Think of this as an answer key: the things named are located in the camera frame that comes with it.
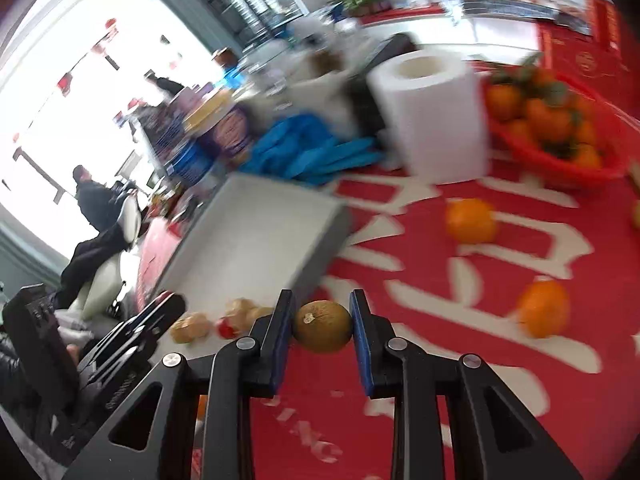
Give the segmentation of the red cherry tomato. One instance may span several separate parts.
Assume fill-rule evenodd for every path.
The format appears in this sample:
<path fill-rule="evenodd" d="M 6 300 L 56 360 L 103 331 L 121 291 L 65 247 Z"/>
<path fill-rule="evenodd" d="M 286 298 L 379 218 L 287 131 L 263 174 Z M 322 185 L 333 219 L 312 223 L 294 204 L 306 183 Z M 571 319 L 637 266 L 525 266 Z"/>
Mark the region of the red cherry tomato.
<path fill-rule="evenodd" d="M 238 330 L 228 318 L 218 318 L 215 328 L 218 336 L 222 339 L 235 339 L 239 335 Z"/>

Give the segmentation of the dried husk fruit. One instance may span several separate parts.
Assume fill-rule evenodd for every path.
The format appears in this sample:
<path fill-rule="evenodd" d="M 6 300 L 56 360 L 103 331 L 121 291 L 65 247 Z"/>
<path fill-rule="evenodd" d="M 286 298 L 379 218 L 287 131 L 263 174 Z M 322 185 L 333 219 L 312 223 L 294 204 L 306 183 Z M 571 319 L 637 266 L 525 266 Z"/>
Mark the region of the dried husk fruit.
<path fill-rule="evenodd" d="M 272 307 L 262 307 L 246 298 L 236 298 L 228 302 L 226 318 L 238 334 L 247 334 L 255 321 L 272 313 Z"/>
<path fill-rule="evenodd" d="M 212 322 L 201 312 L 191 313 L 176 321 L 169 329 L 169 335 L 176 344 L 190 344 L 206 338 L 213 329 Z"/>

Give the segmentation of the brown longan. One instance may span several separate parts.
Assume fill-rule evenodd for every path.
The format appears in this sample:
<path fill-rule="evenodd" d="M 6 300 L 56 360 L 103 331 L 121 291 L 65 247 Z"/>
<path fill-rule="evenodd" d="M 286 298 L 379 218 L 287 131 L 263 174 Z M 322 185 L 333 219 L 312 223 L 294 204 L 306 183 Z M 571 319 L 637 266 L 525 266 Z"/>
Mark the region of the brown longan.
<path fill-rule="evenodd" d="M 295 339 L 308 351 L 337 352 L 352 338 L 352 316 L 337 302 L 311 301 L 296 312 L 292 331 Z"/>

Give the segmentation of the orange mandarin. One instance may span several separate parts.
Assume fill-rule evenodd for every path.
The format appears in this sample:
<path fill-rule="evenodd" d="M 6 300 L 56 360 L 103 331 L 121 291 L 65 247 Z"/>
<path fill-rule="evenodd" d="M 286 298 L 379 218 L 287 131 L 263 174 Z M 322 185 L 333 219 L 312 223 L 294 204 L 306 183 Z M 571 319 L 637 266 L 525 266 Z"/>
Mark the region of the orange mandarin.
<path fill-rule="evenodd" d="M 529 337 L 558 336 L 570 319 L 570 296 L 559 281 L 536 281 L 518 298 L 516 314 L 518 324 Z"/>

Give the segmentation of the orange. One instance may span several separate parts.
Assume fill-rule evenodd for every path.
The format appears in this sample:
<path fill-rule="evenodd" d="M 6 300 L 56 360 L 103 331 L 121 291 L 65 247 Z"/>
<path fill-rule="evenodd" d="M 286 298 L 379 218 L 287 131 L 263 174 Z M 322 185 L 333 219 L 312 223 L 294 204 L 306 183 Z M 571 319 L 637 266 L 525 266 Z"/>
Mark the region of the orange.
<path fill-rule="evenodd" d="M 494 208 L 479 198 L 462 198 L 448 202 L 445 224 L 447 234 L 461 245 L 491 243 L 498 234 Z"/>

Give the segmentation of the grey white storage tray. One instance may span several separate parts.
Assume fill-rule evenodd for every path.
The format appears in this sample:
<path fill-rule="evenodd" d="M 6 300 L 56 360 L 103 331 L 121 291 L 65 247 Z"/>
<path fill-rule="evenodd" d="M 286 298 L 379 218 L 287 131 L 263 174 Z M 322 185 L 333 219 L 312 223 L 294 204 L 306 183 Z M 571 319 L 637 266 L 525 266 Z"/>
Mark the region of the grey white storage tray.
<path fill-rule="evenodd" d="M 165 334 L 152 362 L 169 352 L 208 356 L 227 342 L 215 323 L 228 302 L 246 298 L 276 305 L 292 290 L 301 306 L 318 287 L 352 230 L 344 200 L 293 183 L 234 174 L 198 215 L 160 274 L 154 290 L 183 296 L 186 312 L 213 324 L 206 338 L 176 344 Z"/>

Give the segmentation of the blue snack package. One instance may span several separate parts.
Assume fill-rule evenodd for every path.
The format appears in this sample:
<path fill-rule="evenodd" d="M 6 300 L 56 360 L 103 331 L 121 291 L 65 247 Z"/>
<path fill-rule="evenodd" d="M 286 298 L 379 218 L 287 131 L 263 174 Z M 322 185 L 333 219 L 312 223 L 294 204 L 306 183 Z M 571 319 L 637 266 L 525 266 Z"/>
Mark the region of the blue snack package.
<path fill-rule="evenodd" d="M 189 140 L 178 145 L 169 155 L 166 171 L 175 176 L 186 188 L 193 188 L 214 166 L 209 157 L 195 141 Z"/>

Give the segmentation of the blue rubber gloves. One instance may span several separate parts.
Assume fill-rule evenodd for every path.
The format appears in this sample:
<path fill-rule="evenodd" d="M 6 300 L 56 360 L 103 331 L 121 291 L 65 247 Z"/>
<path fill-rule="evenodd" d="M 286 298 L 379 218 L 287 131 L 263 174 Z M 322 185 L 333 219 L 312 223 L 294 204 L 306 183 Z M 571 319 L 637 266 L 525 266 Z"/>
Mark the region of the blue rubber gloves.
<path fill-rule="evenodd" d="M 275 122 L 239 166 L 246 174 L 321 186 L 344 171 L 382 162 L 371 138 L 339 139 L 318 116 L 302 113 Z"/>

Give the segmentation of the black electronic device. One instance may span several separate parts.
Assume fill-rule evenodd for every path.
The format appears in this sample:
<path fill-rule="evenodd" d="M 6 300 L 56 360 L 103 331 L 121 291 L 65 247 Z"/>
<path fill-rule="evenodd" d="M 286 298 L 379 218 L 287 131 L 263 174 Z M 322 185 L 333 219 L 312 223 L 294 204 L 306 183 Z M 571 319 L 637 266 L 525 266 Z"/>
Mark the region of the black electronic device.
<path fill-rule="evenodd" d="M 392 58 L 414 52 L 418 46 L 406 32 L 398 32 L 380 41 L 364 57 L 344 84 L 346 100 L 352 109 L 358 131 L 382 146 L 382 132 L 386 129 L 382 92 L 387 87 L 378 66 Z"/>

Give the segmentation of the white paper towel roll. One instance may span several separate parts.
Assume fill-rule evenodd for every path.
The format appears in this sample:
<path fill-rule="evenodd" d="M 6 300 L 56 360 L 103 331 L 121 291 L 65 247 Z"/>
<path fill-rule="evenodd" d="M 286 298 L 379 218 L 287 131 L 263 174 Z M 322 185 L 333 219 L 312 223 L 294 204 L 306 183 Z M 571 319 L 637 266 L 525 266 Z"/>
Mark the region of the white paper towel roll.
<path fill-rule="evenodd" d="M 480 77 L 454 52 L 427 48 L 378 66 L 387 135 L 409 174 L 426 184 L 476 180 L 489 170 Z"/>

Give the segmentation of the white appliance with faucet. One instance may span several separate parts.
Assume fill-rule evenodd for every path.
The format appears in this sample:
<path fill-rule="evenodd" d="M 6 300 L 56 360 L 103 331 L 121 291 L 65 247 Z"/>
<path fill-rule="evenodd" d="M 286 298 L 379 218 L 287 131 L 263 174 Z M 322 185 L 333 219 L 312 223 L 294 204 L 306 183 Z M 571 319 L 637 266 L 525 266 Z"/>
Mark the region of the white appliance with faucet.
<path fill-rule="evenodd" d="M 284 73 L 288 96 L 294 106 L 303 112 L 320 117 L 341 139 L 360 135 L 352 104 L 345 93 L 346 82 L 378 46 L 378 40 L 369 38 L 346 52 L 346 68 L 317 77 L 311 66 L 310 53 L 290 55 Z"/>

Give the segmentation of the mandarins with leaves in basket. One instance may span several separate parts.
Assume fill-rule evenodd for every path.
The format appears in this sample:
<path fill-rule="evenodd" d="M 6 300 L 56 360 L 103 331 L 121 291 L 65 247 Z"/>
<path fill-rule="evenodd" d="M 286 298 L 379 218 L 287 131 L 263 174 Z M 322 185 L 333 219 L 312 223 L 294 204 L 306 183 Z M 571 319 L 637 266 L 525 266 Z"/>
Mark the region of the mandarins with leaves in basket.
<path fill-rule="evenodd" d="M 490 66 L 485 87 L 488 116 L 519 144 L 578 167 L 600 169 L 592 102 L 540 66 L 540 58 L 535 53 L 520 65 Z"/>

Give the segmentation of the potted green plant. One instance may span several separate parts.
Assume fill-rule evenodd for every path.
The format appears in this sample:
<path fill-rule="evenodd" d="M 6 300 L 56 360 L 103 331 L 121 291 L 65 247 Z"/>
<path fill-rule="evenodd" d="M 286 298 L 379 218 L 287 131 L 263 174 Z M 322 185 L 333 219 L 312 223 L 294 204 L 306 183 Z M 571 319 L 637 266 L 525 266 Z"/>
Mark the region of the potted green plant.
<path fill-rule="evenodd" d="M 332 3 L 340 4 L 350 18 L 362 18 L 392 8 L 388 0 L 332 0 Z"/>

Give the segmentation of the red gift boxes stack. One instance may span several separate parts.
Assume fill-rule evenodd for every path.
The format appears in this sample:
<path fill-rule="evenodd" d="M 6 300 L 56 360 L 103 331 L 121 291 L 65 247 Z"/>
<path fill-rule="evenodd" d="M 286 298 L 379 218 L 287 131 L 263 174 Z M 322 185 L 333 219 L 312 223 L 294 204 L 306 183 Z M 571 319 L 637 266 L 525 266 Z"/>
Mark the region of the red gift boxes stack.
<path fill-rule="evenodd" d="M 544 66 L 582 79 L 620 107 L 639 97 L 639 40 L 608 0 L 585 0 L 582 34 L 565 25 L 539 21 Z"/>

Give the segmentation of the plaid cloth on counter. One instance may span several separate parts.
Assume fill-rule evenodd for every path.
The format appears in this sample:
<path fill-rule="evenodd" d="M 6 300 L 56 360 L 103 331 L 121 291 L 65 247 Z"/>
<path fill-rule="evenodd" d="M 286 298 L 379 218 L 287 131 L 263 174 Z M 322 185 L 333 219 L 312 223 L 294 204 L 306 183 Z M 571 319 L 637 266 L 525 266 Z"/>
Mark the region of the plaid cloth on counter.
<path fill-rule="evenodd" d="M 591 34 L 585 8 L 573 0 L 440 0 L 440 6 L 455 22 L 474 15 L 549 21 L 583 35 Z"/>

